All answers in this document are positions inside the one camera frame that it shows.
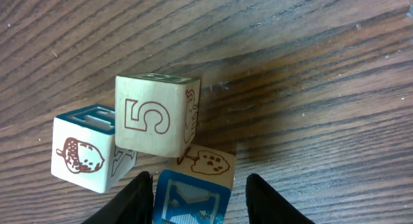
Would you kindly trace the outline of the white cream block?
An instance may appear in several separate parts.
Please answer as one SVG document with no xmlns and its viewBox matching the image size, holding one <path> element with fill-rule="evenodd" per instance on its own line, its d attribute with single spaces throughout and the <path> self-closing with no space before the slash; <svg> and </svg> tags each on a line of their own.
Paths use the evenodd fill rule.
<svg viewBox="0 0 413 224">
<path fill-rule="evenodd" d="M 115 144 L 115 110 L 90 105 L 54 118 L 51 173 L 105 193 L 134 165 L 137 152 Z"/>
</svg>

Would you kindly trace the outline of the blue X block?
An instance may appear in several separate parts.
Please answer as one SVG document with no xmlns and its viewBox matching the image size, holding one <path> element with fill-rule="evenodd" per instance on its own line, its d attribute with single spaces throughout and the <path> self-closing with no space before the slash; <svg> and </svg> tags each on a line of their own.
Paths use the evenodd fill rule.
<svg viewBox="0 0 413 224">
<path fill-rule="evenodd" d="M 191 144 L 158 178 L 153 222 L 223 224 L 235 169 L 235 155 Z"/>
</svg>

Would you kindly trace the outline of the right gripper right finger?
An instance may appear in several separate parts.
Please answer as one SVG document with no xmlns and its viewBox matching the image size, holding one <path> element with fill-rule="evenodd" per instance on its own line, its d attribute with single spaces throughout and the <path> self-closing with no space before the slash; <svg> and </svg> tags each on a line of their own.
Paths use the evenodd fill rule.
<svg viewBox="0 0 413 224">
<path fill-rule="evenodd" d="M 250 224 L 314 224 L 258 174 L 247 177 L 246 204 Z"/>
</svg>

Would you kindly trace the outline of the white block red drawing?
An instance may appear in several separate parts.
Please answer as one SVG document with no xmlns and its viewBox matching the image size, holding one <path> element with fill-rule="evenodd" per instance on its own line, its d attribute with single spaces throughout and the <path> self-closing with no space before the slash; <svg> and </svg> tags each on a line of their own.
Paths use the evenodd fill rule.
<svg viewBox="0 0 413 224">
<path fill-rule="evenodd" d="M 179 157 L 196 134 L 200 86 L 200 79 L 165 74 L 116 76 L 116 145 Z"/>
</svg>

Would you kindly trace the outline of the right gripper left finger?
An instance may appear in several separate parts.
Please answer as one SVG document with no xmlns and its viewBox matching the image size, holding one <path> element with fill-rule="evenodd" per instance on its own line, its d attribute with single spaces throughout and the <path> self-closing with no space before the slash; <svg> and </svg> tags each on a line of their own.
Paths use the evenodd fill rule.
<svg viewBox="0 0 413 224">
<path fill-rule="evenodd" d="M 139 173 L 104 207 L 82 224 L 152 224 L 154 194 L 153 177 Z"/>
</svg>

